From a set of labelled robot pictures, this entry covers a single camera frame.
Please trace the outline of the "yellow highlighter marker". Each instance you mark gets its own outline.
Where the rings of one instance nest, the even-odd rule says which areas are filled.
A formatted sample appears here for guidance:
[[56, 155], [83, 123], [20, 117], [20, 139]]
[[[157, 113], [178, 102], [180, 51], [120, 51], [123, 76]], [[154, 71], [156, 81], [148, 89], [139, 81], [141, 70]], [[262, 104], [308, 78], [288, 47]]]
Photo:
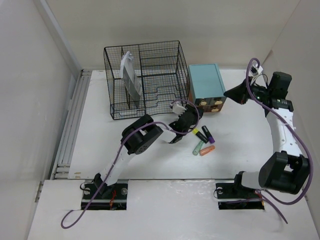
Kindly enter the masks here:
[[203, 135], [197, 128], [194, 128], [192, 130], [192, 133], [197, 136], [201, 141], [203, 141], [205, 144], [208, 143], [208, 139], [205, 135]]

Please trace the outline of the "purple highlighter marker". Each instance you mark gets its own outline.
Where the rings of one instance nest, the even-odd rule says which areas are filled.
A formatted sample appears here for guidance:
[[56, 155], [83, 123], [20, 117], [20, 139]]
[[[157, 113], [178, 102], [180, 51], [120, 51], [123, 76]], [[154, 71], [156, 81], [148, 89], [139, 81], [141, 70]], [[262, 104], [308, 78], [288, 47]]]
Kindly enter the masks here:
[[209, 131], [209, 129], [204, 125], [201, 127], [206, 138], [208, 139], [208, 141], [211, 143], [211, 144], [214, 144], [215, 143], [215, 139], [213, 138], [211, 132]]

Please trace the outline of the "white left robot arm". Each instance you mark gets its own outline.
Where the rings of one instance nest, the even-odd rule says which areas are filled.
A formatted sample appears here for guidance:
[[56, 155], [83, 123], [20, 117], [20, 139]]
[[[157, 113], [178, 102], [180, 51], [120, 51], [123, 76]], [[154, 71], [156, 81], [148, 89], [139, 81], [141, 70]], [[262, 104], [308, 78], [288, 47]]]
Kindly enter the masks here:
[[94, 192], [100, 198], [106, 199], [111, 195], [122, 171], [133, 157], [144, 153], [156, 140], [178, 143], [198, 125], [204, 114], [202, 107], [183, 106], [178, 101], [170, 107], [178, 119], [169, 125], [154, 121], [149, 114], [145, 114], [122, 131], [115, 160], [93, 178]]

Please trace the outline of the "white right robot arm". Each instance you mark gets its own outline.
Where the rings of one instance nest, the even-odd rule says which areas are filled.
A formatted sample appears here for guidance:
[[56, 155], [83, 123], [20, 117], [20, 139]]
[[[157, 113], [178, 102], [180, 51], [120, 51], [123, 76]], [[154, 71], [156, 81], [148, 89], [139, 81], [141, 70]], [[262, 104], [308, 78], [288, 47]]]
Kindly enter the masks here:
[[286, 99], [292, 76], [276, 71], [264, 87], [250, 76], [240, 85], [226, 91], [224, 96], [241, 105], [257, 99], [268, 108], [264, 111], [272, 136], [273, 154], [260, 171], [241, 171], [232, 183], [232, 193], [243, 197], [250, 189], [271, 189], [296, 195], [305, 183], [310, 164], [294, 137], [293, 104]]

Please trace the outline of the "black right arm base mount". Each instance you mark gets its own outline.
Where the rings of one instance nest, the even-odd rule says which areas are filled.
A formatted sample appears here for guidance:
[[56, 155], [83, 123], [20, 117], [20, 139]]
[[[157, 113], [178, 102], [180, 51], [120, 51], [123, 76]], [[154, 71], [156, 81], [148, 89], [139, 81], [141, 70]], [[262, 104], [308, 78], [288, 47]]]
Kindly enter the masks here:
[[234, 182], [215, 184], [214, 196], [219, 210], [264, 210], [264, 202], [254, 189], [237, 186]]

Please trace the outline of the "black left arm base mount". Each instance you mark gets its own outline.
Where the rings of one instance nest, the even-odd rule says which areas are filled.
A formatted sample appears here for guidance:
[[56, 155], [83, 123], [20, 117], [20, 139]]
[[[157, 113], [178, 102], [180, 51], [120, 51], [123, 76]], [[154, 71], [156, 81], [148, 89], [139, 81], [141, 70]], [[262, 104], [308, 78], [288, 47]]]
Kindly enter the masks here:
[[[127, 180], [120, 180], [116, 184], [108, 187], [107, 190], [101, 194], [97, 193], [88, 210], [106, 210], [106, 211], [124, 211], [127, 209], [127, 197], [128, 197]], [[81, 198], [81, 210], [84, 210], [97, 191], [97, 187], [93, 181], [85, 181], [80, 184], [80, 190], [82, 191]]]

